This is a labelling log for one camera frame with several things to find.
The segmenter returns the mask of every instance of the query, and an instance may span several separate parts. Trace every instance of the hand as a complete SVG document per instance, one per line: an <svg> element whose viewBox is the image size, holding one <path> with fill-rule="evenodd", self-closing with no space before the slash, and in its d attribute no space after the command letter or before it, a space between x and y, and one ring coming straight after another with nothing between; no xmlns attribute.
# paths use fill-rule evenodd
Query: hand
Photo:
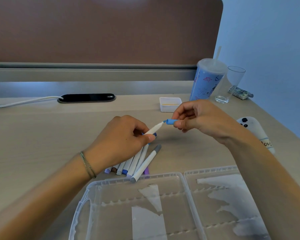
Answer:
<svg viewBox="0 0 300 240"><path fill-rule="evenodd" d="M84 155L96 171L117 165L133 157L144 145L155 140L154 135L142 135L148 130L149 128L136 118L129 115L116 116L84 150Z"/></svg>
<svg viewBox="0 0 300 240"><path fill-rule="evenodd" d="M202 133L212 136L219 143L225 139L248 131L228 114L208 100L199 99L182 103L172 115L174 127L187 132L196 128Z"/></svg>

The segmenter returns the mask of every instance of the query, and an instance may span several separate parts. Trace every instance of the desk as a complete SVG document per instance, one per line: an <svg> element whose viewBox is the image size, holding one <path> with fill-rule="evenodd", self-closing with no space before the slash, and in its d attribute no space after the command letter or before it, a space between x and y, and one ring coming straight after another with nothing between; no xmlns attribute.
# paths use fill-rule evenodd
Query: desk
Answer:
<svg viewBox="0 0 300 240"><path fill-rule="evenodd" d="M149 128L171 113L161 113L159 97L189 94L125 95L111 103L59 104L56 100L0 109L0 210L86 148L114 116L129 114ZM0 98L0 104L22 101ZM234 119L255 117L274 148L276 157L300 185L300 139L250 100L232 97L219 104ZM150 146L162 149L149 166L151 174L233 165L227 148L197 130L181 133L165 125ZM117 177L101 173L97 180ZM85 189L74 198L42 239L68 239L74 211Z"/></svg>

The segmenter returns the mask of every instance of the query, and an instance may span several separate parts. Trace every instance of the red star drawing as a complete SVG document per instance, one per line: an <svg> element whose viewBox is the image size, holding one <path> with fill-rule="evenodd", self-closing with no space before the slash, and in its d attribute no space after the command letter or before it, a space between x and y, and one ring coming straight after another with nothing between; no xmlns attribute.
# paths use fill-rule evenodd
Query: red star drawing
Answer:
<svg viewBox="0 0 300 240"><path fill-rule="evenodd" d="M204 78L204 80L206 80L207 82L210 82L212 79L210 77L206 77L206 78Z"/></svg>

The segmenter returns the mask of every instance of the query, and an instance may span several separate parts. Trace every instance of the blue cup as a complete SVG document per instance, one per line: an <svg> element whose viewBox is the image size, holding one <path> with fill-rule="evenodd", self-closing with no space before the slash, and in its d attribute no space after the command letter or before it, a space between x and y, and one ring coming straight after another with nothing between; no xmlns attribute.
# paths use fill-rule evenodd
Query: blue cup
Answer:
<svg viewBox="0 0 300 240"><path fill-rule="evenodd" d="M208 99L227 71L227 65L219 60L211 58L200 60L197 64L190 101Z"/></svg>

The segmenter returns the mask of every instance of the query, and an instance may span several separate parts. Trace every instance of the white game controller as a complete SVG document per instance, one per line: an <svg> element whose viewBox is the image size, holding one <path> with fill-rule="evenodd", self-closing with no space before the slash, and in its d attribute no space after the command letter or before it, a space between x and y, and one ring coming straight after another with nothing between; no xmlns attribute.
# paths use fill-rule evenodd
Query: white game controller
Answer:
<svg viewBox="0 0 300 240"><path fill-rule="evenodd" d="M242 117L238 119L237 122L251 131L272 154L276 152L265 131L255 118L249 116Z"/></svg>

